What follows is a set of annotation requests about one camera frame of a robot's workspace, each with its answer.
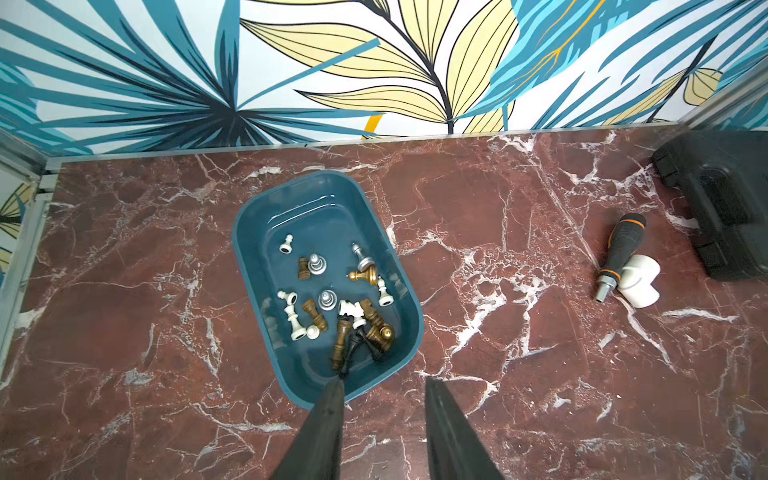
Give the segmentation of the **white bishop chess piece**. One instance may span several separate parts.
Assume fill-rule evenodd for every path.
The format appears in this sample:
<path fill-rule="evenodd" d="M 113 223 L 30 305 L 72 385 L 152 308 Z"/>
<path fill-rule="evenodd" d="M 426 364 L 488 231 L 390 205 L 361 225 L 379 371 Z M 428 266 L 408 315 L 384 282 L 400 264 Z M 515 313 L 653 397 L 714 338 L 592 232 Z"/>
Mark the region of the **white bishop chess piece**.
<path fill-rule="evenodd" d="M 379 306 L 386 307 L 394 303 L 394 297 L 388 292 L 386 282 L 381 276 L 377 279 L 377 288 L 379 290 Z"/>

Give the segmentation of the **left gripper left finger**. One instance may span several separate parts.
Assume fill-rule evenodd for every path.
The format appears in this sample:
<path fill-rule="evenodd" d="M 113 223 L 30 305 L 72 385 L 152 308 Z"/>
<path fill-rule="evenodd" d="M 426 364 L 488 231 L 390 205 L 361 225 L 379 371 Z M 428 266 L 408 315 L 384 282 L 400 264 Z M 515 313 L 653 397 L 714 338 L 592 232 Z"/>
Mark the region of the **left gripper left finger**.
<path fill-rule="evenodd" d="M 332 379 L 270 479 L 340 478 L 344 396 L 344 382 Z"/>

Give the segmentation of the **black pawn chess piece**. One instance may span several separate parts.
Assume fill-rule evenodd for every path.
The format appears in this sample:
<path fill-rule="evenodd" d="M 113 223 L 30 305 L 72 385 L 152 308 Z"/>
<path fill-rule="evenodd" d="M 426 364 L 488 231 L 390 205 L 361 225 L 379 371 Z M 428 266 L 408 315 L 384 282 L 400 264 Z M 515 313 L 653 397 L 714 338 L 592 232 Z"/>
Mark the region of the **black pawn chess piece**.
<path fill-rule="evenodd" d="M 348 338 L 348 345 L 345 350 L 344 359 L 339 369 L 339 377 L 346 378 L 354 364 L 354 357 L 363 340 L 357 333 L 352 333 Z"/>

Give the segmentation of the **white pawn chess piece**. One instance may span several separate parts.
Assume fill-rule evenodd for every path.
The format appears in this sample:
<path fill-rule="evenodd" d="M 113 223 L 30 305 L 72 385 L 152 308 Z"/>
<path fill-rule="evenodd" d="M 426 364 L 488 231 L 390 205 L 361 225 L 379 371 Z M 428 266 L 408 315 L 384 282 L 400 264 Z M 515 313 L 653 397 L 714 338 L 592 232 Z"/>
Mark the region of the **white pawn chess piece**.
<path fill-rule="evenodd" d="M 287 234 L 283 243 L 279 246 L 279 251 L 282 254 L 289 255 L 293 251 L 293 239 L 294 236 L 292 234 Z"/>

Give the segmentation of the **teal plastic storage box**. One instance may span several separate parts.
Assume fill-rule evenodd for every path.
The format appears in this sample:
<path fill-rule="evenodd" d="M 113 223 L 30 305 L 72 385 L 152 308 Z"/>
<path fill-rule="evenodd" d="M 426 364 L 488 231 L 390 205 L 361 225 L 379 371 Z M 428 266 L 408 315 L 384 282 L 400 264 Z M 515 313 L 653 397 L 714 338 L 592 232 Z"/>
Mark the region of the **teal plastic storage box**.
<path fill-rule="evenodd" d="M 279 251 L 287 234 L 294 236 L 289 255 Z M 372 359 L 365 346 L 356 351 L 345 379 L 347 400 L 371 390 L 415 357 L 425 330 L 420 301 L 372 204 L 349 176 L 318 171 L 257 194 L 238 212 L 232 241 L 276 378 L 297 406 L 311 409 L 327 382 L 338 374 L 331 361 L 337 313 L 325 313 L 328 330 L 317 339 L 292 341 L 286 303 L 277 297 L 280 290 L 298 294 L 295 310 L 304 327 L 311 325 L 312 318 L 302 310 L 303 303 L 317 301 L 321 291 L 331 289 L 339 301 L 371 300 L 384 322 L 394 328 L 393 344 L 379 361 Z M 353 242 L 374 259 L 393 304 L 378 305 L 377 285 L 347 278 L 349 272 L 357 271 Z M 326 259 L 326 271 L 299 280 L 298 259 L 309 259 L 313 253 Z"/>

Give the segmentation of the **silver bishop chess piece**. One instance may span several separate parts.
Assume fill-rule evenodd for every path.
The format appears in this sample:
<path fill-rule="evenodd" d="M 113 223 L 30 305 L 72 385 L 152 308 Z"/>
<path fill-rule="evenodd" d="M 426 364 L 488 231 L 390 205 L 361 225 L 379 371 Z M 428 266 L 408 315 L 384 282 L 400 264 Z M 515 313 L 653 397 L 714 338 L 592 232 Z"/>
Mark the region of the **silver bishop chess piece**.
<path fill-rule="evenodd" d="M 364 272 L 375 265 L 374 259 L 358 243 L 352 243 L 352 251 L 358 258 L 357 271 Z"/>

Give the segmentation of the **gold bishop chess piece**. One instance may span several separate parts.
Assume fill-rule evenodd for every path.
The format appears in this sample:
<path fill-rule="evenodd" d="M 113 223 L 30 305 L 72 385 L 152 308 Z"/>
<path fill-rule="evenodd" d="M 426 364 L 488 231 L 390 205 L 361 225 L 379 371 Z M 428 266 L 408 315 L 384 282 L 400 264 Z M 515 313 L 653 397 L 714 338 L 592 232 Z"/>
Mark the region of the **gold bishop chess piece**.
<path fill-rule="evenodd" d="M 364 319 L 371 325 L 366 337 L 374 342 L 383 352 L 388 352 L 393 344 L 394 328 L 385 323 L 369 299 L 360 302 Z"/>

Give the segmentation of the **gold pawn chess piece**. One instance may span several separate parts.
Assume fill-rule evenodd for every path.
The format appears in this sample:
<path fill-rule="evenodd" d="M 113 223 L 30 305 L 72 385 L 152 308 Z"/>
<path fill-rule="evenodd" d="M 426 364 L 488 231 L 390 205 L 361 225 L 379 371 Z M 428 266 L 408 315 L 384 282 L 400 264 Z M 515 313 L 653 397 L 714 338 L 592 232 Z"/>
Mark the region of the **gold pawn chess piece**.
<path fill-rule="evenodd" d="M 376 286 L 378 284 L 378 270 L 375 265 L 369 266 L 364 271 L 352 271 L 347 274 L 347 278 L 352 281 L 366 281 L 372 286 Z"/>

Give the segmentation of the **dark brown chess piece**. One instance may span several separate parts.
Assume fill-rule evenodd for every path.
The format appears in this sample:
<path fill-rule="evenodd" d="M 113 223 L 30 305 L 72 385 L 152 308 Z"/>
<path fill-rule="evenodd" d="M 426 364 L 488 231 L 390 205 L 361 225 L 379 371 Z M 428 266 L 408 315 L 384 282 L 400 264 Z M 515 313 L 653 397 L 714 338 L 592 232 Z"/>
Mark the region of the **dark brown chess piece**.
<path fill-rule="evenodd" d="M 318 307 L 313 299 L 308 299 L 302 305 L 302 310 L 310 315 L 313 324 L 321 331 L 326 332 L 328 330 L 328 323 L 324 315 L 318 310 Z"/>

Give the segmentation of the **silver pawn chess piece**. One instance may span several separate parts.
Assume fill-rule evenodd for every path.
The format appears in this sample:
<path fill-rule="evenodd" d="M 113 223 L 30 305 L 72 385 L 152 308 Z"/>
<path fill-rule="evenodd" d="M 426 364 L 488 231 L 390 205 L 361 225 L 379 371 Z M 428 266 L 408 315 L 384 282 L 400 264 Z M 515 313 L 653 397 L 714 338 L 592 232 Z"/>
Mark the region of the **silver pawn chess piece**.
<path fill-rule="evenodd" d="M 327 261 L 326 259 L 317 253 L 313 253 L 309 257 L 308 261 L 308 270 L 311 275 L 313 276 L 319 276 L 322 275 L 327 269 Z"/>
<path fill-rule="evenodd" d="M 338 296 L 333 290 L 325 289 L 320 292 L 317 304 L 324 311 L 332 311 L 338 304 Z"/>

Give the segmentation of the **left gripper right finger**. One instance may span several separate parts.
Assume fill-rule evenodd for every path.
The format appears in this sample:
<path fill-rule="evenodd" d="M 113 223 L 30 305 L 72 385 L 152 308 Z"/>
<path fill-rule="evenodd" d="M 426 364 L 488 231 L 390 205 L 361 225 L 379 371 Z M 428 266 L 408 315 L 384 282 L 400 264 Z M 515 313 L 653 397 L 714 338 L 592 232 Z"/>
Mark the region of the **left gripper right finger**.
<path fill-rule="evenodd" d="M 431 479 L 503 479 L 444 382 L 426 381 L 425 409 Z"/>

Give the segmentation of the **white knight chess piece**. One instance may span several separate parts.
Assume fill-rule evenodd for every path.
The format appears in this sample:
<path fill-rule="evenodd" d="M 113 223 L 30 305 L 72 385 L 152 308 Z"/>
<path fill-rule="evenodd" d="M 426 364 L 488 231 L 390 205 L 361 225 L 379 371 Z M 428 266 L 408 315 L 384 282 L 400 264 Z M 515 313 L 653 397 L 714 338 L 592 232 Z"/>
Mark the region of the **white knight chess piece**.
<path fill-rule="evenodd" d="M 353 330 L 356 330 L 366 324 L 366 319 L 364 318 L 364 310 L 359 302 L 340 300 L 339 315 L 343 319 L 347 319 L 351 322 Z"/>

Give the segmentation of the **small brown chess piece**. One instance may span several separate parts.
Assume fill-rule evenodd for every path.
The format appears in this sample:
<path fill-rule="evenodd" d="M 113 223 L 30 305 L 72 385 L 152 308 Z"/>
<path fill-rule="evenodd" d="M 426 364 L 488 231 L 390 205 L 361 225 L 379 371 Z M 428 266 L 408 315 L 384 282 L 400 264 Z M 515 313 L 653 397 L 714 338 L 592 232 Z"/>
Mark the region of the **small brown chess piece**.
<path fill-rule="evenodd" d="M 308 280 L 311 278 L 311 272 L 309 270 L 309 259 L 306 257 L 300 257 L 298 259 L 298 279 Z"/>

